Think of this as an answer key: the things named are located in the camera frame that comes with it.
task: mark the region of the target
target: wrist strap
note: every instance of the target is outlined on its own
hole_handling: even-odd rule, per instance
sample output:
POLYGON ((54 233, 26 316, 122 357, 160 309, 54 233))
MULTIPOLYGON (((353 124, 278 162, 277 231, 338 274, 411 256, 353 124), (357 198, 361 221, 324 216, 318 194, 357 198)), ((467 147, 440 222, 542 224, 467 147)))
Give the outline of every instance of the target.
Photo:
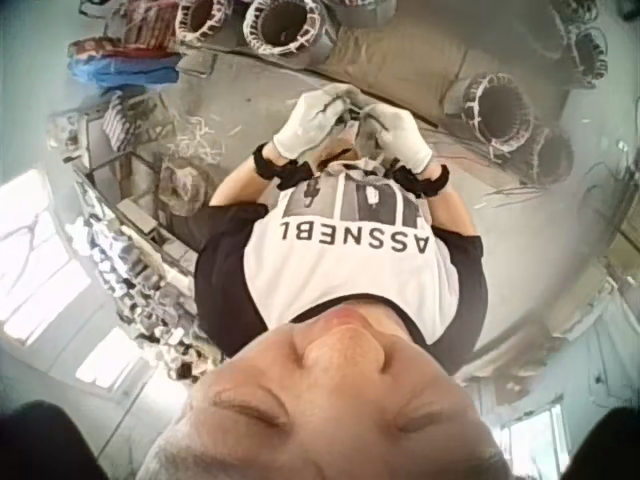
POLYGON ((281 192, 313 178, 311 165, 306 162, 298 164, 295 160, 291 160, 285 165, 276 165, 271 160, 264 158, 262 150, 265 145, 266 143, 259 145, 253 152, 253 163, 260 178, 268 181, 275 178, 280 179, 278 190, 281 192))
MULTIPOLYGON (((391 168, 398 163, 394 161, 391 168)), ((451 172, 446 165, 443 165, 442 173, 435 180, 420 180, 411 170, 402 166, 391 171, 390 177, 407 192, 415 195, 416 198, 433 198, 449 184, 451 172)))

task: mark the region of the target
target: white t-shirt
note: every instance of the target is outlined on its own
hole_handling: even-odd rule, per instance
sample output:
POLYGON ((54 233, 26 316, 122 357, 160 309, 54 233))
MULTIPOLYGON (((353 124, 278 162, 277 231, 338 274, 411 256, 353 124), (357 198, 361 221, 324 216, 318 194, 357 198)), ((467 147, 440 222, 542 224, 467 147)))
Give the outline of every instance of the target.
POLYGON ((362 170, 326 171, 265 205, 207 208, 199 326, 228 356, 267 329, 353 299, 394 309, 450 373, 487 309, 479 237, 432 228, 415 197, 362 170))

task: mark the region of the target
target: glove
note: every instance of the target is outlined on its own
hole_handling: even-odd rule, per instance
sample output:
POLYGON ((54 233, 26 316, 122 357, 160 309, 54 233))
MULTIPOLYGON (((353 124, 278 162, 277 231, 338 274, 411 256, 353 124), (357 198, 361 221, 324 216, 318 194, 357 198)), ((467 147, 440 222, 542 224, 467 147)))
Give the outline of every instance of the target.
POLYGON ((378 103, 362 111, 362 121, 375 132, 385 153, 419 175, 429 166, 433 152, 424 141, 411 112, 378 103))
POLYGON ((359 94, 351 85, 333 84, 302 95, 286 125, 273 137, 280 155, 295 160, 320 145, 351 105, 350 98, 359 94))

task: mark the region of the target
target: window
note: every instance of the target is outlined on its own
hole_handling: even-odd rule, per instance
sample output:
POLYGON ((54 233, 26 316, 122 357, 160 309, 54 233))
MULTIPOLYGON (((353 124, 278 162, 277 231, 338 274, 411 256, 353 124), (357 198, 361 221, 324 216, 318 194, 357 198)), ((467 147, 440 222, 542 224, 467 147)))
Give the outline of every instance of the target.
POLYGON ((504 428, 499 443, 516 475, 558 480, 569 464, 559 404, 504 428))
POLYGON ((139 358, 135 342, 114 328, 80 365, 76 378, 100 388, 116 388, 139 358))
POLYGON ((0 187, 0 322, 29 345, 90 283, 56 234, 48 185, 30 170, 0 187))

